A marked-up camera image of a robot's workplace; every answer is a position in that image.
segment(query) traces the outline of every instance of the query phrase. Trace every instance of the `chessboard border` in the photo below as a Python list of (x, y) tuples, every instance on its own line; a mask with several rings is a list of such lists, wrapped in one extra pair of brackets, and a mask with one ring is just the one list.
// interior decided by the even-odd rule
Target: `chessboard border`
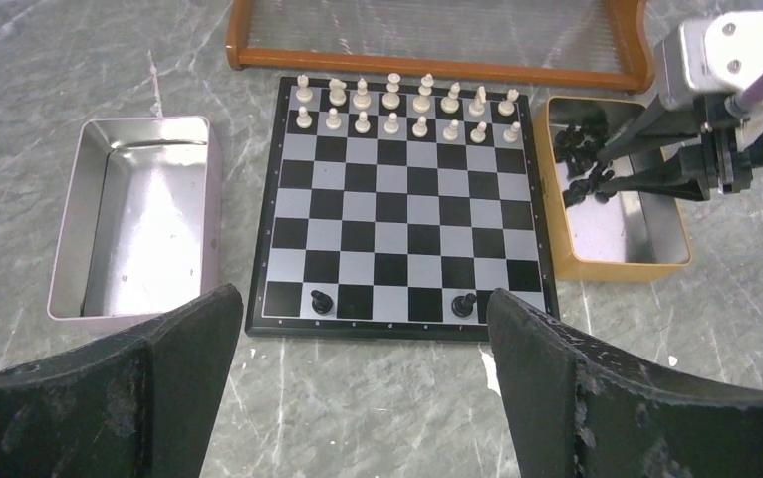
[[(273, 133), (270, 142), (270, 154), (267, 161), (267, 176), (264, 180), (264, 194), (261, 200), (261, 215), (259, 217), (258, 234), (253, 260), (252, 277), (247, 315), (244, 321), (244, 332), (248, 336), (269, 337), (336, 337), (342, 339), (405, 339), (405, 340), (434, 340), (442, 342), (489, 342), (486, 324), (457, 325), (444, 323), (387, 323), (375, 321), (349, 321), (344, 319), (268, 319), (262, 317), (263, 291), (266, 281), (267, 261), (270, 255), (270, 234), (276, 215), (276, 193), (279, 190), (278, 181), (271, 177), (279, 175), (282, 159), (282, 145), (287, 128), (287, 117), (290, 110), (291, 88), (296, 83), (295, 77), (282, 77), (279, 82), (276, 111), (274, 116)], [(357, 81), (344, 81), (347, 90), (354, 90)], [(310, 79), (309, 86), (327, 88), (328, 80)], [(386, 91), (384, 84), (369, 83), (371, 92)], [(400, 85), (401, 94), (417, 94), (418, 86)], [(432, 95), (446, 95), (448, 89), (433, 88)], [(461, 90), (460, 97), (475, 98), (475, 91)], [(502, 94), (487, 92), (487, 100), (502, 101)], [(534, 232), (540, 248), (538, 263), (540, 265), (541, 288), (543, 302), (552, 317), (560, 320), (558, 295), (552, 266), (552, 251), (549, 233), (546, 226), (546, 207), (540, 184), (540, 171), (534, 148), (534, 131), (528, 97), (520, 95), (516, 102), (522, 124), (523, 160), (526, 161), (526, 175), (531, 186), (531, 206), (534, 215)]]

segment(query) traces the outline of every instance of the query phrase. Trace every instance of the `pile of black chess pieces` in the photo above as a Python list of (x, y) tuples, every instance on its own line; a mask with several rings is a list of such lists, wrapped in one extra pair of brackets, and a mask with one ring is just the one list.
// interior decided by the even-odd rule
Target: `pile of black chess pieces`
[[(609, 161), (599, 161), (596, 157), (609, 138), (608, 119), (604, 113), (585, 119), (581, 127), (570, 123), (555, 136), (555, 160), (567, 164), (567, 179), (578, 178), (563, 192), (566, 207), (581, 204), (591, 194), (601, 203), (615, 196), (614, 193), (599, 191), (599, 185), (615, 175), (612, 169), (608, 169), (611, 166)], [(584, 177), (587, 171), (591, 171), (590, 175)]]

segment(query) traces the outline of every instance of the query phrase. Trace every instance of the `white pawn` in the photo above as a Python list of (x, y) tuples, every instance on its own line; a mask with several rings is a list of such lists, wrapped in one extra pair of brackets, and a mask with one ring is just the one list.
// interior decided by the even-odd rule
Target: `white pawn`
[(508, 96), (501, 102), (499, 102), (499, 114), (503, 117), (510, 117), (513, 115), (514, 107), (513, 103), (519, 98), (519, 92), (510, 89), (508, 90)]
[(399, 82), (402, 77), (396, 73), (387, 75), (387, 93), (381, 97), (381, 104), (388, 110), (395, 110), (399, 107)]
[(425, 137), (428, 134), (428, 126), (426, 125), (427, 119), (425, 117), (419, 117), (416, 119), (416, 123), (413, 125), (411, 132), (416, 137)]
[(391, 113), (387, 116), (387, 122), (384, 123), (384, 132), (387, 134), (396, 134), (399, 132), (399, 115)]
[(475, 91), (475, 100), (469, 104), (469, 113), (474, 117), (484, 115), (484, 105), (487, 103), (487, 91), (484, 87), (478, 87)]
[(413, 110), (417, 113), (425, 113), (431, 108), (431, 87), (434, 86), (434, 77), (429, 73), (419, 81), (419, 96), (413, 99)]
[(310, 88), (308, 88), (308, 77), (305, 75), (300, 75), (297, 77), (297, 86), (300, 88), (297, 90), (297, 100), (300, 101), (300, 103), (307, 103), (311, 100), (311, 98), (314, 96), (314, 92), (311, 91)]
[(311, 117), (308, 115), (308, 109), (305, 107), (300, 107), (299, 114), (297, 115), (297, 126), (302, 129), (311, 127)]
[(505, 132), (502, 133), (502, 139), (504, 139), (508, 144), (516, 142), (517, 139), (519, 139), (519, 128), (519, 122), (514, 121), (514, 123), (511, 124), (511, 127), (505, 129)]
[(360, 134), (366, 134), (370, 130), (370, 122), (367, 121), (367, 112), (358, 113), (356, 121), (356, 131)]
[(452, 142), (458, 139), (458, 126), (457, 119), (453, 119), (449, 126), (443, 130), (443, 139)]
[(332, 131), (341, 127), (341, 117), (338, 115), (337, 108), (329, 109), (329, 117), (326, 118), (326, 127)]
[(458, 111), (458, 94), (460, 93), (460, 84), (455, 82), (449, 88), (449, 95), (440, 100), (440, 108), (450, 115)]
[(332, 80), (329, 81), (329, 103), (336, 107), (346, 103), (347, 94), (344, 92), (344, 88), (346, 87), (346, 83), (338, 80), (337, 78), (332, 78)]
[(487, 123), (482, 121), (475, 127), (475, 129), (469, 134), (469, 138), (476, 144), (481, 144), (484, 139), (487, 138)]
[(359, 110), (366, 110), (370, 107), (370, 95), (367, 94), (367, 80), (363, 78), (358, 80), (358, 89), (353, 97), (353, 105)]

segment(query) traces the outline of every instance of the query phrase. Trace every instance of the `chessboard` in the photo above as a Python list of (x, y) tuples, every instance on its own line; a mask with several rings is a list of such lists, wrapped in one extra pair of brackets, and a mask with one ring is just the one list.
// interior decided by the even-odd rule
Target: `chessboard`
[[(449, 90), (433, 88), (419, 114), (417, 86), (400, 85), (391, 111), (386, 84), (369, 83), (370, 130), (358, 132), (357, 82), (345, 83), (337, 129), (326, 125), (328, 80), (310, 80), (305, 103), (297, 78), (280, 83), (246, 333), (485, 342), (497, 288), (560, 317), (528, 99), (504, 116), (506, 97), (488, 93), (474, 117), (476, 92), (461, 91), (448, 114), (440, 102)], [(310, 126), (297, 123), (301, 107)], [(395, 134), (383, 127), (390, 113)], [(413, 133), (420, 116), (421, 137)], [(443, 131), (453, 120), (460, 134), (449, 141)], [(515, 121), (519, 139), (508, 143), (502, 134)], [(480, 122), (486, 135), (476, 142)], [(314, 291), (327, 303), (323, 314)], [(475, 302), (465, 317), (452, 307), (461, 297)]]

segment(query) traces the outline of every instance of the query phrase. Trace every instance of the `marble countertop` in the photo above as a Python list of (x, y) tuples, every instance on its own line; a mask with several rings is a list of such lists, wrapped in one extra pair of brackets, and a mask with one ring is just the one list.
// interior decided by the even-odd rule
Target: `marble countertop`
[[(45, 313), (89, 119), (209, 117), (225, 150), (221, 279), (246, 296), (278, 78), (296, 72), (229, 69), (228, 3), (0, 2), (0, 369), (92, 339)], [(647, 30), (656, 42), (689, 16), (739, 6), (649, 0)], [(520, 91), (534, 112), (554, 94), (620, 96)], [(691, 266), (653, 285), (560, 282), (562, 320), (645, 359), (763, 388), (763, 170), (749, 191), (681, 208)], [(202, 476), (518, 476), (489, 365), (479, 345), (242, 335)]]

